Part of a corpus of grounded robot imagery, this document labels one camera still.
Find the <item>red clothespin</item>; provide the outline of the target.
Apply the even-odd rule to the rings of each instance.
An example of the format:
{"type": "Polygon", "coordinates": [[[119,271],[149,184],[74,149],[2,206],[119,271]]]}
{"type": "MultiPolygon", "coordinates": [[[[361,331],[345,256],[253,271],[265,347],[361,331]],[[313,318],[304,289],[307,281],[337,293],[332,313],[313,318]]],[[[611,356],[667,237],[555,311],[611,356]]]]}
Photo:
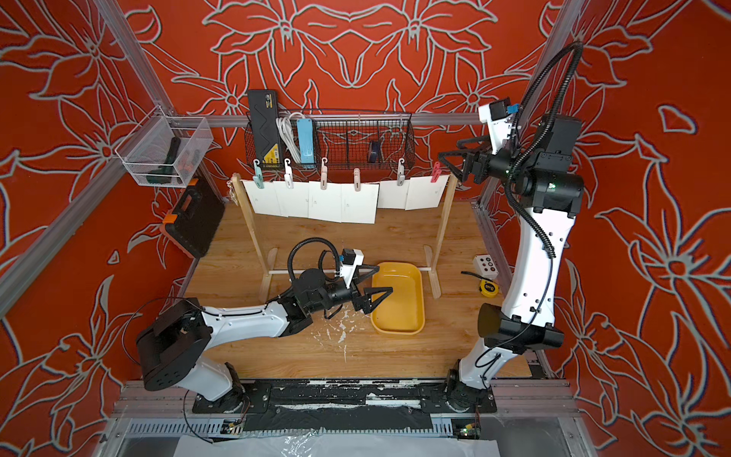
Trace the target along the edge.
{"type": "Polygon", "coordinates": [[[431,168],[430,183],[436,184],[443,175],[443,166],[439,161],[436,161],[431,168]]]}

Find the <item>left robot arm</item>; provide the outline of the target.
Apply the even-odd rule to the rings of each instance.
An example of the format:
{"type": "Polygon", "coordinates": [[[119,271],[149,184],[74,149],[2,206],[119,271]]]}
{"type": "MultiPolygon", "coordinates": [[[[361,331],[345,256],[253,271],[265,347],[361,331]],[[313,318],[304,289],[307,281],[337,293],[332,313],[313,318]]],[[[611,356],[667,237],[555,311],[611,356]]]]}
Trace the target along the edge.
{"type": "Polygon", "coordinates": [[[236,370],[230,363],[207,359],[207,350],[238,341],[289,337],[312,325],[314,314],[321,312],[331,319],[346,304],[371,314],[393,293],[391,287],[360,286],[379,270],[365,264],[359,249],[338,251],[331,241],[310,237],[296,244],[287,257],[289,287],[261,306],[215,308],[204,307],[194,298],[178,299],[135,340],[144,388],[179,387],[211,403],[241,402],[245,390],[236,370]],[[321,255],[331,256],[332,274],[322,265],[295,271],[297,253],[312,244],[324,246],[321,255]]]}

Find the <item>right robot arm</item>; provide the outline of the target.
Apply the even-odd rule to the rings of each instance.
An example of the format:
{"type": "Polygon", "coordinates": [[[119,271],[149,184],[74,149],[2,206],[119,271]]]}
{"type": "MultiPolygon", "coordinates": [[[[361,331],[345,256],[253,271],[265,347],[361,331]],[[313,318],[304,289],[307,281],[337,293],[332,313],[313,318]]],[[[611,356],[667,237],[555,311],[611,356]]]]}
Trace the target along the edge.
{"type": "Polygon", "coordinates": [[[459,411],[487,399],[493,377],[507,362],[528,350],[559,348],[565,341],[555,326],[554,293],[563,249],[582,209],[584,179],[569,170],[582,122],[559,109],[583,53],[580,41],[566,45],[538,72],[520,103],[503,99],[479,108],[486,136],[462,140],[453,152],[439,155],[459,182],[499,180],[520,221],[515,270],[503,304],[481,307],[478,341],[445,380],[444,399],[459,411]],[[530,144],[523,146],[527,104],[564,58],[569,62],[557,93],[530,144]]]}

